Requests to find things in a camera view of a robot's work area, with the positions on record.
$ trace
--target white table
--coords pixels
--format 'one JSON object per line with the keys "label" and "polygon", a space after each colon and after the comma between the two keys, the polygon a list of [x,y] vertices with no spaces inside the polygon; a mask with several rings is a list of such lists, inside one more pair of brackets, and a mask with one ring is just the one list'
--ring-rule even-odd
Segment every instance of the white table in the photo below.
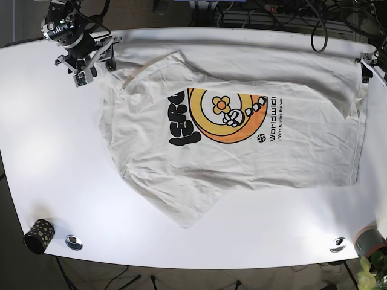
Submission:
{"label": "white table", "polygon": [[[115,34],[128,45],[208,40],[311,50],[307,35],[215,29]],[[330,39],[326,53],[358,57],[372,50]],[[387,234],[387,90],[376,78],[356,186],[225,195],[184,229],[121,180],[97,128],[98,86],[77,89],[64,66],[54,66],[64,52],[47,41],[0,50],[0,150],[23,231],[38,218],[55,226],[46,253],[165,268],[263,268],[354,258],[351,243],[331,253],[332,241],[351,240],[375,218]],[[69,234],[82,240],[81,251],[65,245]]]}

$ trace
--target gray floor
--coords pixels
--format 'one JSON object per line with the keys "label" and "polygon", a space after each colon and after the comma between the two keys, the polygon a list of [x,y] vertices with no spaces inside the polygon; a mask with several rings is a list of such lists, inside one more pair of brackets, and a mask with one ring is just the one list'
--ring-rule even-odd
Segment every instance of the gray floor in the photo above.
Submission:
{"label": "gray floor", "polygon": [[[98,13],[104,0],[85,1],[83,11],[87,15]],[[24,39],[39,37],[41,19],[47,13],[48,2],[25,0]],[[105,18],[105,25],[112,30],[185,27],[190,22],[187,2],[172,2],[165,16],[152,14],[152,0],[113,0]],[[0,163],[0,174],[4,172]],[[28,251],[21,239],[18,217],[12,202],[6,178],[0,181],[0,289],[20,290],[66,290],[67,286],[55,259],[50,255],[36,256]],[[125,266],[62,259],[69,278],[79,290],[103,290],[110,279]],[[356,273],[360,267],[357,260],[348,262]],[[119,289],[137,274],[142,278],[127,289],[153,289],[149,279],[155,275],[158,290],[234,290],[236,280],[242,281],[240,290],[312,290],[328,283],[338,285],[340,290],[354,289],[343,266],[309,265],[247,270],[180,270],[130,267],[129,271],[113,282],[109,289]]]}

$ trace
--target black lettering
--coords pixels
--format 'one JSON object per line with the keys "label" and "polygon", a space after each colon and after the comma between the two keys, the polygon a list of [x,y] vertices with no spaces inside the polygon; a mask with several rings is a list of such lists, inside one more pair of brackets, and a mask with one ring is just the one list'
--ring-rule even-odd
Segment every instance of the black lettering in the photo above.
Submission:
{"label": "black lettering", "polygon": [[191,135],[192,132],[194,131],[194,125],[190,120],[187,120],[185,123],[171,123],[169,126],[171,130],[171,134],[175,137],[180,137],[181,134],[183,136],[188,136]]}
{"label": "black lettering", "polygon": [[171,122],[184,123],[187,120],[187,117],[183,115],[185,112],[187,112],[185,105],[178,105],[176,108],[174,104],[170,104],[168,107],[168,119]]}
{"label": "black lettering", "polygon": [[192,133],[192,135],[188,135],[188,136],[185,136],[182,138],[171,138],[171,139],[169,139],[169,142],[175,146],[184,146],[187,144],[199,142],[200,140],[201,140],[200,133],[194,132],[194,133]]}
{"label": "black lettering", "polygon": [[169,97],[168,100],[175,105],[181,104],[181,102],[184,101],[184,91],[178,92],[172,97]]}

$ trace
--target flower graphic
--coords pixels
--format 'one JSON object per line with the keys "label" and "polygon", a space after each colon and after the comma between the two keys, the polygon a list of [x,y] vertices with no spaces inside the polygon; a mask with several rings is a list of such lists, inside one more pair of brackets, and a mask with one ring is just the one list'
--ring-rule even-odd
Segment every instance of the flower graphic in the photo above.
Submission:
{"label": "flower graphic", "polygon": [[224,95],[222,98],[215,97],[212,99],[212,103],[214,104],[213,112],[216,113],[216,115],[219,115],[222,112],[225,114],[230,112],[230,98],[228,98],[228,96]]}

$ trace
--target globe icon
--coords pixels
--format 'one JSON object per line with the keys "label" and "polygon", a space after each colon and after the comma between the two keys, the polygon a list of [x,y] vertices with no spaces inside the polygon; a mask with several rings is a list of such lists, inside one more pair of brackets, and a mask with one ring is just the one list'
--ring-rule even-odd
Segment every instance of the globe icon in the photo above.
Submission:
{"label": "globe icon", "polygon": [[259,134],[257,137],[256,137],[257,141],[262,143],[264,141],[266,141],[266,135],[265,134]]}

